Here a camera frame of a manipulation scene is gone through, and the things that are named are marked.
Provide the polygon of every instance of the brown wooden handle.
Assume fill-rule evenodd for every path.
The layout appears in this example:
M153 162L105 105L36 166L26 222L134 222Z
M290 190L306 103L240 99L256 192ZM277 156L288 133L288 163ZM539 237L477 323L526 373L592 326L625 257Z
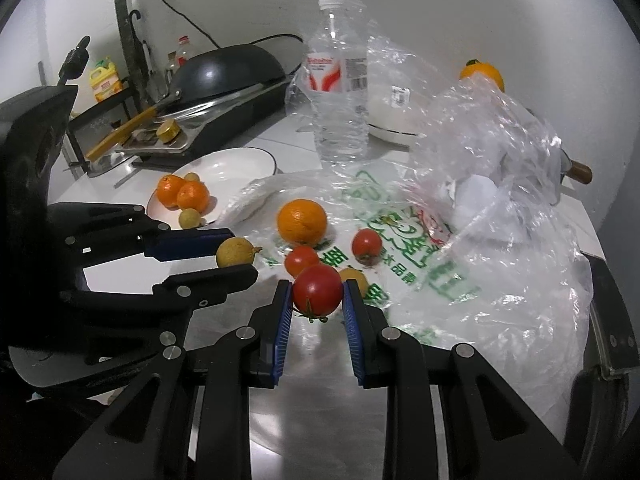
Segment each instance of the brown wooden handle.
M593 171L586 164L572 160L571 168L566 172L566 176L580 182L580 184L588 184L593 180Z
M86 160L91 162L95 162L101 156L103 156L107 151L109 151L113 146L118 143L122 143L125 140L129 139L130 135L133 133L137 127L141 124L146 123L153 119L158 113L158 105L150 106L141 114L136 115L131 120L124 123L119 128L113 130L109 135L107 135L103 140L98 142L89 152L84 156Z

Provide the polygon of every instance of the cherry tomato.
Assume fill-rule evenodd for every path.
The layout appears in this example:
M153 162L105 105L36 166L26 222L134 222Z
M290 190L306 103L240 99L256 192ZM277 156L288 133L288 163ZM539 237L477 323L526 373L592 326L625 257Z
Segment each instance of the cherry tomato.
M309 246L300 246L293 249L284 259L284 268L294 278L307 267L320 263L318 254Z
M380 260L382 238L373 229L361 229L353 237L351 252L363 265L375 265Z
M327 264L315 264L300 272L293 283L293 302L311 321L325 322L342 301L340 274Z

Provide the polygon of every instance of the white bowl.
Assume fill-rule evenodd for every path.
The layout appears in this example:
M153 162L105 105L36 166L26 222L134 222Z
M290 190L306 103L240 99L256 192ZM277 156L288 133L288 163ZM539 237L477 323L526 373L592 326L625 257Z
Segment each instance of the white bowl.
M185 176L192 172L198 174L211 195L209 208L202 215L205 225L215 221L229 201L252 180L275 174L276 161L271 153L259 148L230 148L201 156L174 174ZM171 229L181 229L178 224L180 209L165 208L156 198L156 192L146 205L146 214L169 224Z

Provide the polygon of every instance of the orange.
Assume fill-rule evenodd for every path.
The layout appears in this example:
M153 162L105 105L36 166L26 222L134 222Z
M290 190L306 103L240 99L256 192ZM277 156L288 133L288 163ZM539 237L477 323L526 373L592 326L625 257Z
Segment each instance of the orange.
M498 72L498 69L488 63L480 63L477 59L467 61L466 66L460 72L460 79L469 77L476 72L481 72L489 79L493 79L498 85L500 91L504 92L504 81L502 80L502 76L500 75L500 72Z
M326 213L319 203L299 198L286 203L277 217L278 232L293 245L318 245L326 231Z
M197 180L186 181L178 191L176 202L180 209L195 209L202 214L209 205L209 190Z
M178 191L184 184L184 180L179 176L165 175L158 182L156 187L156 196L164 207L175 207L177 205L176 197Z

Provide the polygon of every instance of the white bottle cap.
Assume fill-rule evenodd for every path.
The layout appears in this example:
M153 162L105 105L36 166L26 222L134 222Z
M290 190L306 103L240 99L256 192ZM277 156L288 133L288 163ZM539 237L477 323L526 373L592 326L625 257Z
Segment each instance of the white bottle cap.
M337 9L346 1L347 0L318 0L318 5L320 6L320 10Z

